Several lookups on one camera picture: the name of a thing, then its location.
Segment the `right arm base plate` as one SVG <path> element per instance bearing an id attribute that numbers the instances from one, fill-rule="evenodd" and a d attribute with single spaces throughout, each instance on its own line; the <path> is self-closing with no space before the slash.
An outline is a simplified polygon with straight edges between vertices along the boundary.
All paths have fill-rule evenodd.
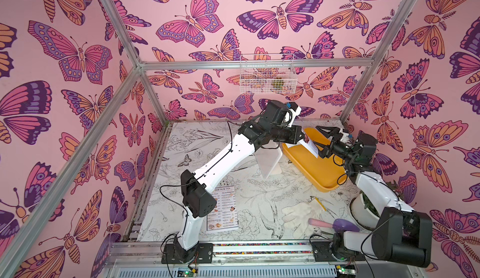
<path id="1" fill-rule="evenodd" d="M 311 242 L 312 254 L 316 262 L 349 262 L 365 261 L 360 252 L 336 247 L 327 240 L 314 240 Z"/>

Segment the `white work glove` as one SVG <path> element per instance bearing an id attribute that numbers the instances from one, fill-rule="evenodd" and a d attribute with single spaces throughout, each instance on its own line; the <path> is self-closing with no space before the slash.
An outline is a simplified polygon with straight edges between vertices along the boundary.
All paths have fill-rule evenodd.
<path id="1" fill-rule="evenodd" d="M 321 220 L 325 212 L 317 201 L 300 202 L 282 209 L 284 228 L 292 232 L 293 239 L 306 239 L 319 230 L 319 227 L 309 224 L 310 219 Z"/>

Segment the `white yellow menu sheet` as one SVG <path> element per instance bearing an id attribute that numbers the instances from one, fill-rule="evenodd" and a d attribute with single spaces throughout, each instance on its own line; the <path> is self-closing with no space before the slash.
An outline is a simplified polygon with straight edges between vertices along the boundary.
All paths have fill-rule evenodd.
<path id="1" fill-rule="evenodd" d="M 220 233 L 238 228 L 235 186 L 217 187 L 213 192 L 217 204 L 207 215 L 206 231 Z"/>

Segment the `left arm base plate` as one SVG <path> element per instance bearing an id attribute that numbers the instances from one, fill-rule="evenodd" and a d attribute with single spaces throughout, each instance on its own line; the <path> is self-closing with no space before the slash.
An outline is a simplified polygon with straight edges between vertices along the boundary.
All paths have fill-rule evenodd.
<path id="1" fill-rule="evenodd" d="M 213 247 L 213 243 L 198 243 L 193 248 L 185 250 L 179 244 L 166 244 L 161 264 L 211 264 Z"/>

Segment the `yellow pencil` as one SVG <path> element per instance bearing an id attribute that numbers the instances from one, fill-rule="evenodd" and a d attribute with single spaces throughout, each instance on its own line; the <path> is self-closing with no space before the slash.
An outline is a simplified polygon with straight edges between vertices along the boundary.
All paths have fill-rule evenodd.
<path id="1" fill-rule="evenodd" d="M 314 200 L 322 207 L 322 210 L 323 210 L 323 211 L 325 211 L 325 212 L 328 211 L 327 208 L 326 208 L 326 206 L 323 204 L 323 202 L 322 202 L 322 200 L 321 200 L 320 198 L 314 197 Z"/>

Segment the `yellow plastic tray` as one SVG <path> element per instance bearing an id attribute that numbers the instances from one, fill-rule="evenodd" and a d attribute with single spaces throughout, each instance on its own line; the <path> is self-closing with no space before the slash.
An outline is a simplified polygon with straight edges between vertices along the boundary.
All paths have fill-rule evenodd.
<path id="1" fill-rule="evenodd" d="M 327 143 L 327 139 L 314 127 L 304 130 L 306 137 L 317 143 Z M 283 154 L 306 177 L 306 179 L 319 191 L 327 193 L 338 188 L 347 181 L 345 170 L 340 165 L 340 158 L 315 158 L 305 147 L 300 144 L 282 145 Z"/>

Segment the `pink food menu sheet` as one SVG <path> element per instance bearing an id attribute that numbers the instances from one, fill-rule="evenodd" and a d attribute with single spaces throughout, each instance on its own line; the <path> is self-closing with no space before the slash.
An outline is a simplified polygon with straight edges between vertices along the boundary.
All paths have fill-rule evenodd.
<path id="1" fill-rule="evenodd" d="M 306 148 L 315 158 L 319 157 L 319 152 L 318 152 L 318 147 L 315 145 L 315 143 L 309 139 L 308 137 L 305 137 L 304 139 L 301 139 L 298 144 L 302 145 L 304 148 Z"/>

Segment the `aluminium front rail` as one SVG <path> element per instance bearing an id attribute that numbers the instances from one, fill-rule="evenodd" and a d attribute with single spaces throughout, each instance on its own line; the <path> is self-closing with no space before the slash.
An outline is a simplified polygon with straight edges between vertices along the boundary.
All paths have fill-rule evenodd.
<path id="1" fill-rule="evenodd" d="M 208 241 L 192 262 L 159 242 L 116 243 L 102 278 L 426 278 L 424 269 L 366 259 L 336 261 L 325 240 Z"/>

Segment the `white pot green plant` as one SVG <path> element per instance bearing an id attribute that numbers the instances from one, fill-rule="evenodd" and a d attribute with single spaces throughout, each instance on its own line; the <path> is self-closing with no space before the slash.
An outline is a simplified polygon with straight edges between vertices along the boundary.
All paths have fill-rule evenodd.
<path id="1" fill-rule="evenodd" d="M 380 220 L 380 217 L 366 206 L 363 194 L 359 194 L 351 200 L 349 203 L 349 210 L 356 223 L 370 231 L 373 231 L 376 228 L 377 223 Z"/>

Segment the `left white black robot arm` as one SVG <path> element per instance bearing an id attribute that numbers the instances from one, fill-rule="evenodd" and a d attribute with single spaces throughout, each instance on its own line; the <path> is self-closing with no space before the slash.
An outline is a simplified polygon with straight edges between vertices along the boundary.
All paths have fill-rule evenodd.
<path id="1" fill-rule="evenodd" d="M 294 102 L 269 101 L 259 115 L 240 125 L 231 142 L 207 164 L 181 174 L 182 204 L 186 212 L 177 247 L 191 252 L 198 245 L 203 220 L 216 207 L 213 191 L 241 161 L 270 142 L 297 144 L 305 138 L 301 126 L 294 124 L 300 114 L 301 107 Z"/>

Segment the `clear acrylic menu holder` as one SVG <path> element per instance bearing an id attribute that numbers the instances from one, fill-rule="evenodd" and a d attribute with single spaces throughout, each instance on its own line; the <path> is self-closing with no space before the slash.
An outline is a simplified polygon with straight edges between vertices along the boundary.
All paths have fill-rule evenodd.
<path id="1" fill-rule="evenodd" d="M 283 152 L 279 145 L 267 149 L 260 148 L 254 153 L 254 156 L 264 179 L 282 173 L 279 162 L 283 156 Z"/>

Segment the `green item in basket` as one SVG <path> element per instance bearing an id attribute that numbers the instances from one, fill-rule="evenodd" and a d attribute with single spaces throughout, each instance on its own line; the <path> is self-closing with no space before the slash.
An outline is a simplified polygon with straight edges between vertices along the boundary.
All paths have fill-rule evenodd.
<path id="1" fill-rule="evenodd" d="M 282 78 L 274 78 L 271 80 L 271 90 L 281 92 L 284 89 L 284 80 Z"/>

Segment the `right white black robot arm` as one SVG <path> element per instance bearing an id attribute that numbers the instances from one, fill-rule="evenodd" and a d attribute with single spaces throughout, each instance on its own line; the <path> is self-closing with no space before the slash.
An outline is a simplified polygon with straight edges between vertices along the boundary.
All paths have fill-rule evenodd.
<path id="1" fill-rule="evenodd" d="M 427 268 L 431 263 L 433 222 L 429 215 L 405 203 L 373 167 L 377 140 L 361 134 L 352 144 L 343 142 L 337 127 L 316 126 L 331 142 L 317 142 L 320 158 L 337 156 L 347 178 L 367 196 L 379 214 L 375 228 L 361 232 L 337 232 L 331 243 L 331 254 L 337 260 L 356 254 L 365 258 Z"/>

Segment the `purple pink garden trowel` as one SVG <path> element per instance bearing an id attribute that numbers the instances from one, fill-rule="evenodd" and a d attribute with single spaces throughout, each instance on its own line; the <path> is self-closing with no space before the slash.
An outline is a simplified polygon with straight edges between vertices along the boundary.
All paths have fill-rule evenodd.
<path id="1" fill-rule="evenodd" d="M 320 228 L 329 228 L 334 229 L 337 233 L 351 231 L 351 232 L 360 232 L 360 228 L 353 224 L 352 222 L 345 219 L 335 219 L 333 223 L 328 223 L 318 219 L 310 218 L 308 224 Z"/>

